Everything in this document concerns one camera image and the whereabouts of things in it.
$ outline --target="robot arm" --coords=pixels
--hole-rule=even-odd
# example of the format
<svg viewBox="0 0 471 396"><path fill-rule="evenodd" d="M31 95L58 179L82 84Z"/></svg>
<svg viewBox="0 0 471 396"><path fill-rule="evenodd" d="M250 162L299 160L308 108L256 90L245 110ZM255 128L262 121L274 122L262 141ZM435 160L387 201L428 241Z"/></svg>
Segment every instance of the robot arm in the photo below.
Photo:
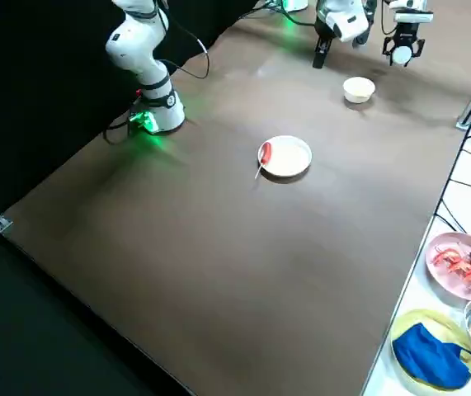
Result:
<svg viewBox="0 0 471 396"><path fill-rule="evenodd" d="M184 122L184 108L172 87L166 66L153 57L167 33L167 16L154 0L112 0L125 20L106 42L116 66L136 76L141 96L130 119L141 120L151 133L174 130Z"/></svg>
<svg viewBox="0 0 471 396"><path fill-rule="evenodd" d="M426 3L427 0L395 0L389 3L389 9L395 11L394 21L397 22L394 35L385 38L382 50L382 54L389 57L389 64L395 62L405 67L412 58L422 54L426 41L417 38L418 27L421 23L433 21L433 12L426 11Z"/></svg>
<svg viewBox="0 0 471 396"><path fill-rule="evenodd" d="M433 20L433 12L426 11L426 0L382 0L394 10L397 22L395 34L386 37L382 53L389 62L407 66L411 58L421 55L424 40L417 38L421 23ZM319 39L316 45L313 66L321 68L330 50L332 40L353 40L353 46L364 45L374 24L377 0L318 0L316 5L316 32Z"/></svg>

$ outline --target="red spoon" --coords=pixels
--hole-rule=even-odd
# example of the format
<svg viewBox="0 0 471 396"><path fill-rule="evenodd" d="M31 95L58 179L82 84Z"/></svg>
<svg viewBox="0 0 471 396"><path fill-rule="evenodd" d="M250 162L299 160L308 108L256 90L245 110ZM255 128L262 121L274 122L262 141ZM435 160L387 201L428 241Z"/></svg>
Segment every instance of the red spoon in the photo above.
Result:
<svg viewBox="0 0 471 396"><path fill-rule="evenodd" d="M257 169L257 173L255 174L254 179L257 179L257 177L259 176L259 173L261 172L262 167L270 162L270 157L271 157L271 144L270 142L265 142L262 145L261 158L259 159L259 163L261 165L259 166L259 169Z"/></svg>

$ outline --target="black backdrop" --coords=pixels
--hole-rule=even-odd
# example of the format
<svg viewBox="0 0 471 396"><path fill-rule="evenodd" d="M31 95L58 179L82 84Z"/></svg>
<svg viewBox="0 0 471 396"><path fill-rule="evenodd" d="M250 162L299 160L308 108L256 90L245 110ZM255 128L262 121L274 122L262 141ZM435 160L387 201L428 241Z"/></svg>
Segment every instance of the black backdrop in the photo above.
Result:
<svg viewBox="0 0 471 396"><path fill-rule="evenodd" d="M256 0L169 0L206 45ZM134 79L105 52L123 13L110 0L0 0L0 212L127 109ZM157 56L184 64L200 47L173 26Z"/></svg>

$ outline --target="yellow plate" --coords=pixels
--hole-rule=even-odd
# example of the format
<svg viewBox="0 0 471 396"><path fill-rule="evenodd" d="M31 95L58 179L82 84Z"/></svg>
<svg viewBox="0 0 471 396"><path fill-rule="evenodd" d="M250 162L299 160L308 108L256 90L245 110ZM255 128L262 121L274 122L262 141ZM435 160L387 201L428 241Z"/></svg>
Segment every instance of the yellow plate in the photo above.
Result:
<svg viewBox="0 0 471 396"><path fill-rule="evenodd" d="M393 341L417 323L422 323L433 337L442 342L453 342L454 344L460 345L461 347L471 351L471 339L469 335L464 332L462 328L457 326L457 323L453 320L442 313L431 311L429 309L414 309L413 311L409 311L396 318L391 327L391 350L393 351L393 357L397 362L396 366L399 368L400 377L410 388L412 388L413 392L418 391L419 394L452 394L453 392L459 391L459 389L437 388L436 386L430 385L424 381L415 379L414 377L411 377L398 362L394 354ZM471 355L462 351L461 361L465 363L471 373Z"/></svg>

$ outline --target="blue cloth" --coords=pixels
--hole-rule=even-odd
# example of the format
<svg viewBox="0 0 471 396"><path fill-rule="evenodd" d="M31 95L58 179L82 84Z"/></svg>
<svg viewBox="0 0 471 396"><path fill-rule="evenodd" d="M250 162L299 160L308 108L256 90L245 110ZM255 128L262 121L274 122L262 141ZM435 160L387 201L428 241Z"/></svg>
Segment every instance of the blue cloth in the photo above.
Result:
<svg viewBox="0 0 471 396"><path fill-rule="evenodd" d="M460 360L463 347L441 342L422 323L415 324L393 341L400 365L412 377L444 389L460 389L471 374Z"/></svg>

